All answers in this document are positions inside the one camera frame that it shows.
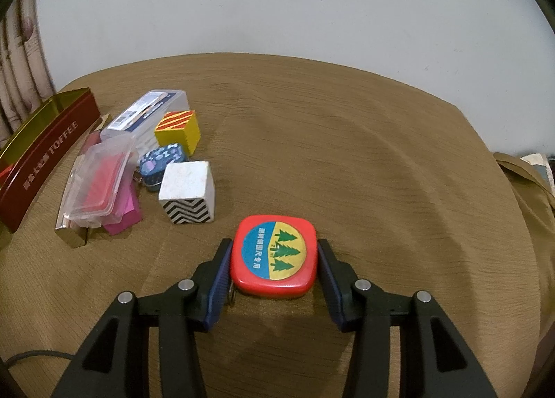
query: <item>tree illustration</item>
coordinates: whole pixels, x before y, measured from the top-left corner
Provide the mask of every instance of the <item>tree illustration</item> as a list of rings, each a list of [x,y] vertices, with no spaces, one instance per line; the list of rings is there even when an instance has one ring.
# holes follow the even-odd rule
[[[289,232],[285,232],[279,229],[279,234],[276,234],[278,242],[290,242],[291,240],[296,240],[297,237]]]
[[[298,249],[295,249],[294,247],[282,245],[278,242],[276,242],[275,247],[270,248],[270,251],[274,251],[274,257],[285,257],[288,255],[297,255],[301,252]]]
[[[292,264],[279,259],[274,259],[274,263],[270,265],[274,267],[274,271],[290,270],[291,268],[294,268]]]

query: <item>white wall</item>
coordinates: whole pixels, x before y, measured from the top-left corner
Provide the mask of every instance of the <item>white wall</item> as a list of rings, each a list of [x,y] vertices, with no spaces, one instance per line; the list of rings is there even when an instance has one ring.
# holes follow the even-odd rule
[[[492,150],[555,152],[555,36],[534,0],[38,0],[57,88],[194,52],[299,56],[448,100]]]

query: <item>transparent plastic container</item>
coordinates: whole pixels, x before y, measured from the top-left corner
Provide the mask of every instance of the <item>transparent plastic container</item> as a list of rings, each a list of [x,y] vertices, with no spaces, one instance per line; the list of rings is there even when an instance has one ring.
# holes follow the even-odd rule
[[[101,132],[101,140],[131,134],[137,139],[139,157],[159,147],[154,129],[169,111],[189,109],[187,94],[181,90],[152,90],[136,100]]]
[[[123,218],[120,184],[133,178],[139,155],[132,135],[117,136],[91,147],[84,155],[68,192],[64,215],[81,227],[117,224]]]

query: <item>pink block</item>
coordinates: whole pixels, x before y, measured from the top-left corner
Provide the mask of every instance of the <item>pink block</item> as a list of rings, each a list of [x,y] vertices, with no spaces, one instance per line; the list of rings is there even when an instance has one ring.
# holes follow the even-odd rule
[[[143,219],[143,214],[140,211],[139,200],[137,199],[137,193],[135,192],[135,185],[133,184],[133,181],[127,184],[122,184],[118,190],[118,194],[120,193],[123,193],[124,195],[121,196],[121,200],[119,199],[120,196],[118,196],[116,204],[118,201],[121,202],[122,205],[123,202],[125,202],[123,218],[121,218],[119,223],[104,225],[104,228],[110,235],[117,235]]]

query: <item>yellow cube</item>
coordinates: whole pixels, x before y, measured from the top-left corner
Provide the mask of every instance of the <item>yellow cube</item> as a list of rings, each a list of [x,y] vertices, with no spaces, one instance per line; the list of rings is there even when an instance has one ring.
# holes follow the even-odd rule
[[[193,110],[166,113],[154,129],[154,135],[160,146],[181,144],[187,157],[190,157],[200,140],[196,113]]]

